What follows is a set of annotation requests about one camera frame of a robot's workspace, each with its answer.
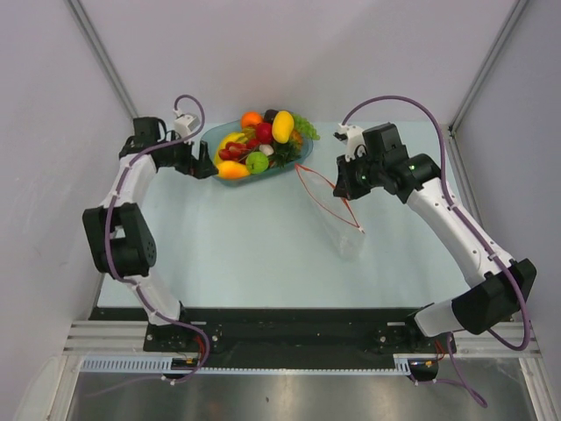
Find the orange yellow toy mango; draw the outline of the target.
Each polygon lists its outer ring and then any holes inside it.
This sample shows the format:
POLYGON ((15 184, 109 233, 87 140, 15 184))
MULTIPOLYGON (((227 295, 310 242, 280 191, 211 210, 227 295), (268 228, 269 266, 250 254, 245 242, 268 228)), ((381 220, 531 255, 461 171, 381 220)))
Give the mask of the orange yellow toy mango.
POLYGON ((245 164, 236 161, 222 161, 217 164, 217 170, 217 176, 224 180, 243 179, 251 174, 245 164))

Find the clear zip top bag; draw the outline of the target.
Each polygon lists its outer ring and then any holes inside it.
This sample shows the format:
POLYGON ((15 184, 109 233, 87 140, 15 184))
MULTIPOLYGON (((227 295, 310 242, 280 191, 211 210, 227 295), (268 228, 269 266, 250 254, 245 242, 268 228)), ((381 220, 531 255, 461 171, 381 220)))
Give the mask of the clear zip top bag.
POLYGON ((316 170, 295 165, 295 171, 311 202, 316 218, 332 244, 345 260, 356 260, 365 244, 366 233, 345 198, 335 197, 335 184, 316 170))

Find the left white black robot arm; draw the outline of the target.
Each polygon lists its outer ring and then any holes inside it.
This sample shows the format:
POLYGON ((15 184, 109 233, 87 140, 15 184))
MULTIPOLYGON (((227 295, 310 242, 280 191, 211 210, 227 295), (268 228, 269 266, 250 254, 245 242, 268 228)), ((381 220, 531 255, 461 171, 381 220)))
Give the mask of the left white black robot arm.
POLYGON ((119 152, 119 170, 110 193, 95 208, 82 213, 82 223, 96 269, 125 285, 144 308, 152 325, 166 325, 162 338, 174 350, 188 348, 193 328, 180 321, 181 301, 156 274, 156 240, 141 211, 148 188, 161 168, 171 168, 197 180, 217 174, 209 145, 200 140, 193 155, 193 137, 202 123, 182 114, 166 139, 160 118, 133 120, 133 134, 119 152))

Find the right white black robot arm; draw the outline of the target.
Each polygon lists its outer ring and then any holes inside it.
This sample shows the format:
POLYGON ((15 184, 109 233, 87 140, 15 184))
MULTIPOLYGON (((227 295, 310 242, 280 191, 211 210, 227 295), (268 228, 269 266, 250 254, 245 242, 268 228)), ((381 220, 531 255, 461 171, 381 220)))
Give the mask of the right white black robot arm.
POLYGON ((337 157, 333 195, 356 200, 383 188, 397 196, 441 240, 469 287, 412 317, 412 325, 404 330, 411 350, 426 351, 442 333, 481 334, 520 310, 536 279, 535 265, 528 259, 515 260, 481 230, 453 200, 440 167, 427 154, 409 156, 391 123, 370 129, 340 125, 334 136, 345 144, 345 153, 337 157))

